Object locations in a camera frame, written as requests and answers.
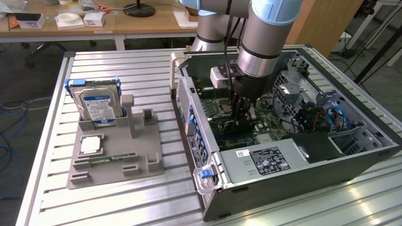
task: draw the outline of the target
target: aluminum table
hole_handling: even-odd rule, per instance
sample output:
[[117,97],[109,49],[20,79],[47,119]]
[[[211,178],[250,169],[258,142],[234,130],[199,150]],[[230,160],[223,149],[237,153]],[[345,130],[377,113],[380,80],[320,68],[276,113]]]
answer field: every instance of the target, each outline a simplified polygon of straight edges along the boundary
[[[402,124],[313,49],[304,47],[358,99],[402,136]],[[402,154],[353,181],[317,190],[219,221],[203,222],[170,100],[170,54],[185,49],[67,53],[35,157],[18,225],[402,225]],[[121,77],[134,112],[154,108],[166,172],[162,176],[69,190],[67,172],[79,113],[63,88],[66,78]],[[310,67],[322,90],[325,78]]]

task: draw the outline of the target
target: white sticker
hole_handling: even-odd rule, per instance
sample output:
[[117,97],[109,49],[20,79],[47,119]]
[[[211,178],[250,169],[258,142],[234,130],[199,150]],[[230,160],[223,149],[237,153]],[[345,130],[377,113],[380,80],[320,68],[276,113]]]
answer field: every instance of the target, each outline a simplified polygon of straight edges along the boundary
[[249,149],[237,151],[237,155],[238,155],[240,158],[245,157],[245,156],[249,156],[250,155]]
[[109,105],[111,102],[111,97],[94,96],[85,97],[85,103],[91,120],[98,123],[99,126],[107,126],[115,120],[114,108]]
[[94,31],[95,34],[111,34],[113,31]]

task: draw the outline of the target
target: metal bracket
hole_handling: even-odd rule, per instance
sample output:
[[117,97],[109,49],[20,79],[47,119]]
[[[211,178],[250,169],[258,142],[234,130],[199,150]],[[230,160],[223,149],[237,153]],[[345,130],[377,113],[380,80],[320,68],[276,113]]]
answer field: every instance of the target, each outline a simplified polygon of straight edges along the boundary
[[320,91],[318,92],[318,95],[317,95],[317,106],[324,106],[330,98],[334,96],[337,92],[333,90],[333,91],[329,91],[329,92],[325,92],[325,91]]
[[175,74],[177,74],[177,68],[183,68],[187,63],[187,57],[185,55],[185,52],[174,52],[170,55],[170,91],[175,89]]

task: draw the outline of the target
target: hard drive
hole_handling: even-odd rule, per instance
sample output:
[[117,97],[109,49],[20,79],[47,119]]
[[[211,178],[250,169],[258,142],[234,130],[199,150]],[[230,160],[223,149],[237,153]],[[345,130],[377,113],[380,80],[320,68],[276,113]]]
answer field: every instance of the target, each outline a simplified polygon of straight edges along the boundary
[[66,89],[74,99],[81,120],[94,122],[95,127],[114,126],[117,118],[125,116],[121,105],[121,80],[66,80]]

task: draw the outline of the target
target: lamp base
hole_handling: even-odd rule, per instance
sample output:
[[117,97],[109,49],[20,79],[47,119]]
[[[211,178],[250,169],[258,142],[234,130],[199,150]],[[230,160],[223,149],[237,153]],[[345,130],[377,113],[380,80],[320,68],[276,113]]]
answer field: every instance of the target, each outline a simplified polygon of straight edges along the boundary
[[137,4],[130,4],[127,6],[125,6],[125,8],[129,8],[129,9],[125,9],[125,13],[129,15],[129,16],[134,16],[134,17],[149,17],[149,16],[153,16],[157,12],[155,8],[150,5],[146,5],[146,4],[141,4],[141,7],[135,6]]

